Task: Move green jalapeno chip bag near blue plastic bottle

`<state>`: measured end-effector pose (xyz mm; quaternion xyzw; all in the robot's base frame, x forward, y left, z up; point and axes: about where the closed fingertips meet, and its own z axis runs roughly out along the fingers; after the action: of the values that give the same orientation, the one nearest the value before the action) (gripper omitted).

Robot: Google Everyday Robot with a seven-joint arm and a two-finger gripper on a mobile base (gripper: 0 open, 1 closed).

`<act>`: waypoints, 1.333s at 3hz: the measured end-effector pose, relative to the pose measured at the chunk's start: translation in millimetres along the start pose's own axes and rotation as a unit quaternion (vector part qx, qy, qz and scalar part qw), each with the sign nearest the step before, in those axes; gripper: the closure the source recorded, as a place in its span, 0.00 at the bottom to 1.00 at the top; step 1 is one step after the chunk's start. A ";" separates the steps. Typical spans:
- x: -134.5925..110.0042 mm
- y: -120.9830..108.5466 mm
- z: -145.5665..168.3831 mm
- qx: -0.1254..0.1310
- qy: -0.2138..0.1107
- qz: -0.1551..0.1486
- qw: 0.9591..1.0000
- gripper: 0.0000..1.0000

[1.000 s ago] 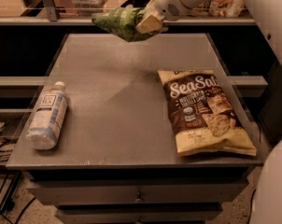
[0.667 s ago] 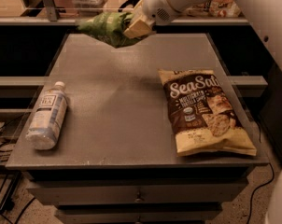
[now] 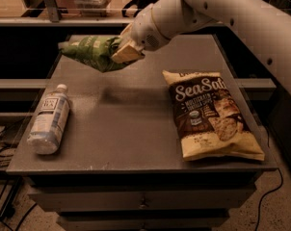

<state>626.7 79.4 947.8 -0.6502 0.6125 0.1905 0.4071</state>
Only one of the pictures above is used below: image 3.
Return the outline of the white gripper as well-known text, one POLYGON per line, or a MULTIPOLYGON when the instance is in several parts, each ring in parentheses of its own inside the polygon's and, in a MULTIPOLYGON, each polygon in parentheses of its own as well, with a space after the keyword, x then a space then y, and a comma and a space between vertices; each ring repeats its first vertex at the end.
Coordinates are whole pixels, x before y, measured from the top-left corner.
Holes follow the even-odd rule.
POLYGON ((145 57, 143 49, 156 51, 170 42, 159 32, 154 22, 153 7, 153 4, 146 6, 137 14, 132 24, 128 24, 120 33, 121 44, 112 55, 115 63, 123 64, 141 60, 145 57))

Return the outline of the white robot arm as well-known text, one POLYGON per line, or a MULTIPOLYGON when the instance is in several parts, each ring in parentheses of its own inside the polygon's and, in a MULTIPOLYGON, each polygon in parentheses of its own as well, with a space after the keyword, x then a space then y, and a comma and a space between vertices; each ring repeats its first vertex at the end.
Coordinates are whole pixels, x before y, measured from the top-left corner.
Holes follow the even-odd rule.
POLYGON ((112 60, 138 61, 143 51, 216 22, 228 27, 291 95, 291 15, 262 0, 158 0, 122 31, 112 60))

